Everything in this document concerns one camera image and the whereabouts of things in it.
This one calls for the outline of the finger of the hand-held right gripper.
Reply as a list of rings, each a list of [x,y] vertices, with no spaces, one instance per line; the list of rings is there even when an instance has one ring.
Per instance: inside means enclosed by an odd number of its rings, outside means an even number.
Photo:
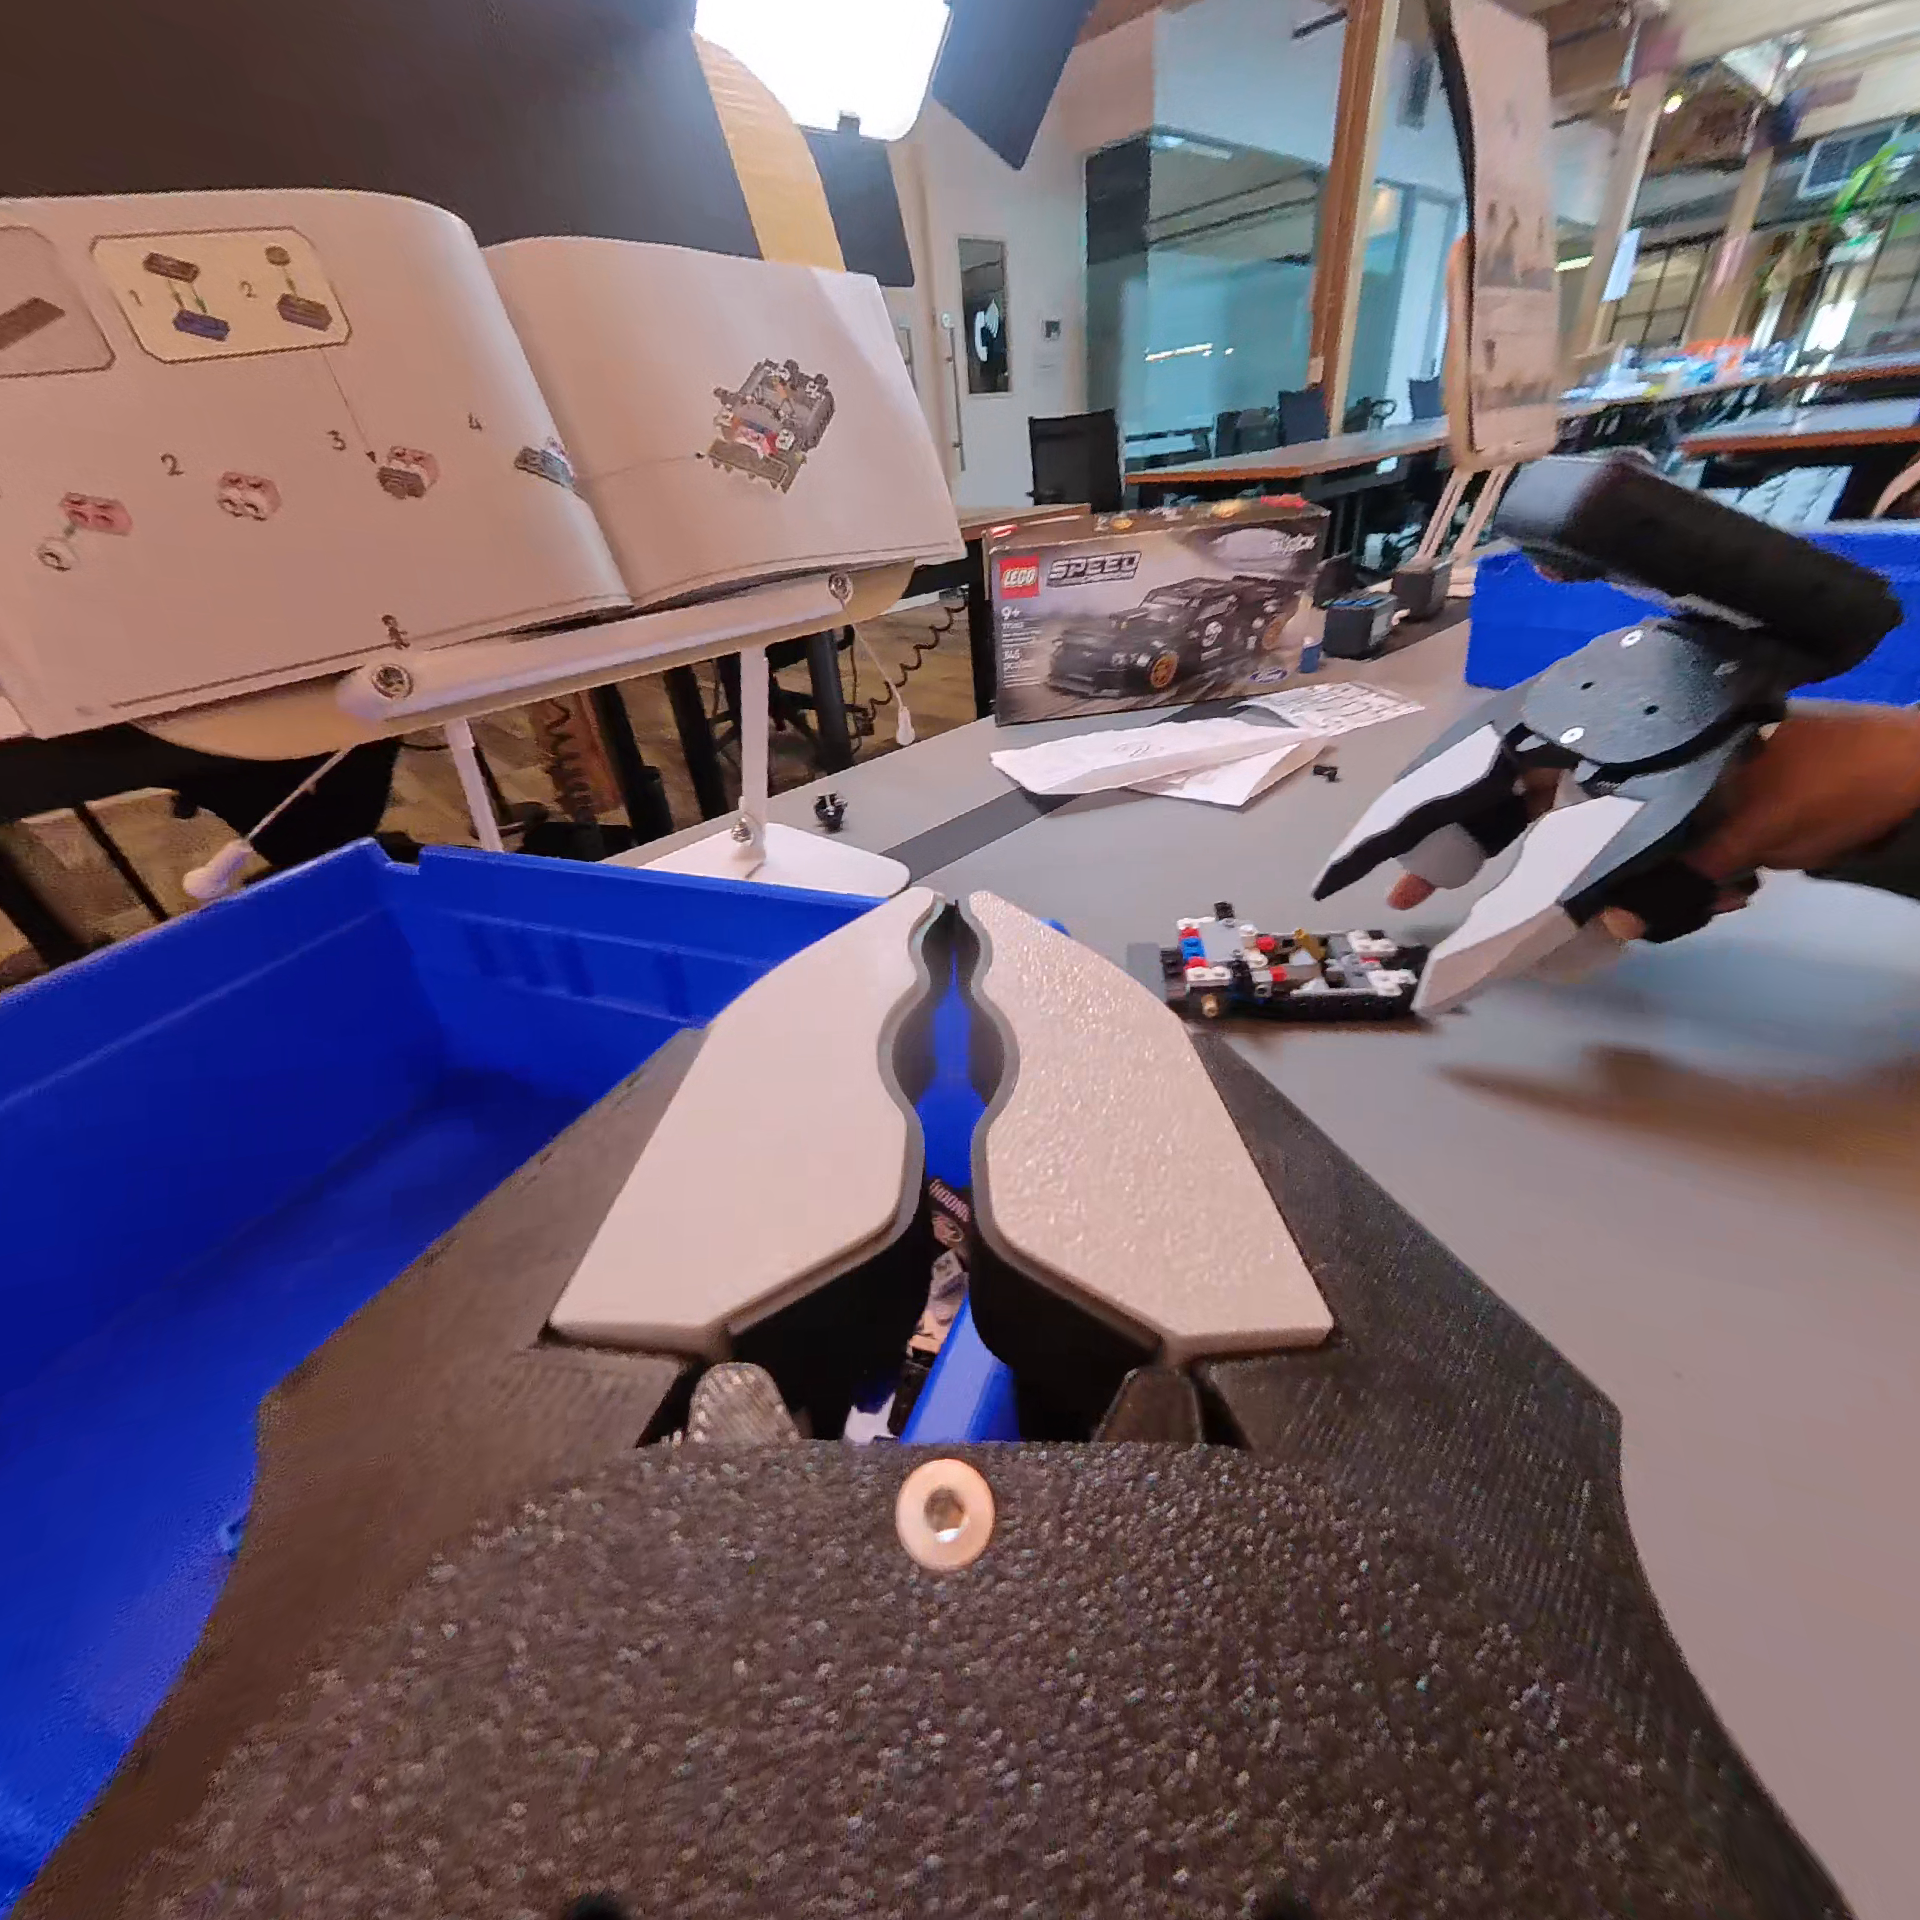
[[[1519,708],[1474,708],[1390,781],[1325,857],[1310,894],[1325,903],[1394,864],[1431,892],[1464,888],[1531,831],[1531,794],[1556,794],[1571,751]]]
[[[1598,908],[1590,920],[1578,920],[1569,894],[1594,867],[1601,879],[1614,872],[1638,812],[1644,802],[1605,796],[1557,807],[1531,823],[1513,870],[1428,955],[1413,1017],[1439,1019],[1503,979],[1585,979],[1615,963],[1626,942],[1608,926],[1608,911]]]

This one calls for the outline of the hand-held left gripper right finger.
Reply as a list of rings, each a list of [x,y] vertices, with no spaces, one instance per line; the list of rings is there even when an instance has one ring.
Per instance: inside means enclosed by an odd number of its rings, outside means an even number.
[[[1018,1394],[1100,1421],[1141,1369],[1325,1349],[1332,1305],[1182,1019],[993,892],[962,934],[993,1078],[969,1305]]]

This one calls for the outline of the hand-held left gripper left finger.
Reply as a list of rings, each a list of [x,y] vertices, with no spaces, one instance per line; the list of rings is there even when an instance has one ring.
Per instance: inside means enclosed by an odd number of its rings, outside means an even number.
[[[789,1410],[852,1410],[898,1377],[937,1257],[917,1102],[944,920],[910,885],[702,1029],[548,1340],[751,1362]]]

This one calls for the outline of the lego car model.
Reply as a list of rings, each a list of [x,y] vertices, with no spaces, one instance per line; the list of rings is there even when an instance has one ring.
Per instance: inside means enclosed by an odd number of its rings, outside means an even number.
[[[1215,903],[1146,952],[1148,979],[1190,1022],[1380,1026],[1413,1019],[1431,952],[1384,932],[1266,932]]]

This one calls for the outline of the blue plastic bin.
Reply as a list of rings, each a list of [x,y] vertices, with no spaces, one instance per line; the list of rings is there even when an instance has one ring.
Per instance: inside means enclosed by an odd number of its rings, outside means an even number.
[[[1878,573],[1900,600],[1900,625],[1848,673],[1804,682],[1792,692],[1817,702],[1884,708],[1916,706],[1916,523],[1827,523],[1814,547]],[[1608,583],[1549,583],[1523,552],[1482,560],[1476,569],[1464,681],[1508,688],[1536,681],[1601,634],[1634,626],[1668,611],[1660,599]]]
[[[1058,1455],[643,1446],[646,1069],[863,897],[355,846],[3,997],[3,1917],[1045,1917]]]

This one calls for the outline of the lego set box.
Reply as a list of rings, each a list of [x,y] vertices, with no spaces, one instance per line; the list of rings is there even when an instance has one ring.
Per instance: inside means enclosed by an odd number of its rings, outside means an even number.
[[[1329,523],[1303,497],[995,523],[995,726],[1261,698],[1316,673]]]

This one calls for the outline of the lego instruction booklet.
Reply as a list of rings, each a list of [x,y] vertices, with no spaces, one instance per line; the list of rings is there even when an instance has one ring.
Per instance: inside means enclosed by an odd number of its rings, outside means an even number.
[[[3,202],[3,737],[960,552],[872,279],[355,189]]]

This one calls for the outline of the white paper sheets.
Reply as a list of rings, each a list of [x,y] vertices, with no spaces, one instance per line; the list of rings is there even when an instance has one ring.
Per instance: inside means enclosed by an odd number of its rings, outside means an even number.
[[[1361,682],[1310,682],[1215,718],[1171,718],[1132,731],[1081,731],[990,762],[1036,802],[1146,794],[1240,809],[1278,783],[1314,771],[1349,731],[1424,713]]]

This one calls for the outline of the wooden background desks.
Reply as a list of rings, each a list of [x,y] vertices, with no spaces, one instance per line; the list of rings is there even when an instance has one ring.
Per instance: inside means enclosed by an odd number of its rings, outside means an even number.
[[[1916,351],[1881,357],[1845,357],[1827,365],[1756,377],[1716,377],[1695,386],[1626,384],[1621,392],[1585,392],[1557,404],[1557,428],[1621,425],[1634,414],[1676,414],[1682,428],[1745,425],[1766,409],[1800,409],[1819,402],[1870,402],[1916,397]],[[1332,476],[1384,476],[1390,465],[1406,465],[1451,447],[1445,418],[1413,425],[1384,425],[1361,436],[1325,442],[1280,443],[1269,451],[1190,458],[1168,467],[1129,467],[1126,507],[1146,510],[1176,497],[1236,497],[1244,491],[1295,491]]]

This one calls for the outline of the black office chair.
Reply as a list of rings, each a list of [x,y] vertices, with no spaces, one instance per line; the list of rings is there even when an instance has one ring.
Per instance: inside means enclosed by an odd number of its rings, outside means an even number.
[[[1126,507],[1120,422],[1114,409],[1028,418],[1028,500],[1114,517]]]

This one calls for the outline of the hanging banner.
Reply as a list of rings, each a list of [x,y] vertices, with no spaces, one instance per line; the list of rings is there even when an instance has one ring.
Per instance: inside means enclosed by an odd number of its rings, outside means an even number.
[[[1503,4],[1431,4],[1471,199],[1465,443],[1485,465],[1556,443],[1560,369],[1549,32]]]

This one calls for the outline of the white book stand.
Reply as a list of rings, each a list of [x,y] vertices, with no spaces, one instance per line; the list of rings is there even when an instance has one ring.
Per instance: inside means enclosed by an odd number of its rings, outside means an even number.
[[[731,821],[677,853],[637,853],[668,876],[707,876],[757,888],[892,897],[909,870],[842,837],[772,821],[769,779],[769,651],[776,640],[857,626],[892,611],[910,579],[909,563],[867,573],[815,573],[789,583],[707,599],[677,611],[637,611],[548,634],[483,636],[437,651],[387,651],[365,668],[251,692],[210,708],[148,722],[150,731],[205,756],[300,758],[402,731],[442,728],[464,781],[483,846],[495,851],[494,812],[476,773],[470,718],[591,692],[662,670],[741,658],[741,796]]]

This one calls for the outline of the studio light panel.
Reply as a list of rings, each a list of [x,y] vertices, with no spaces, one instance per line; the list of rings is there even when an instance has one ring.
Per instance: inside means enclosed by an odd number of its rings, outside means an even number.
[[[949,4],[698,4],[694,27],[734,55],[808,130],[916,130]]]

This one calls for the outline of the wooden post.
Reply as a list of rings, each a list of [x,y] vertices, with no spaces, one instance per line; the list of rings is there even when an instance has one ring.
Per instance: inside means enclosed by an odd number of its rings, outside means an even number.
[[[1344,8],[1332,157],[1323,177],[1310,273],[1310,388],[1318,392],[1329,428],[1344,418],[1397,21],[1401,4]]]

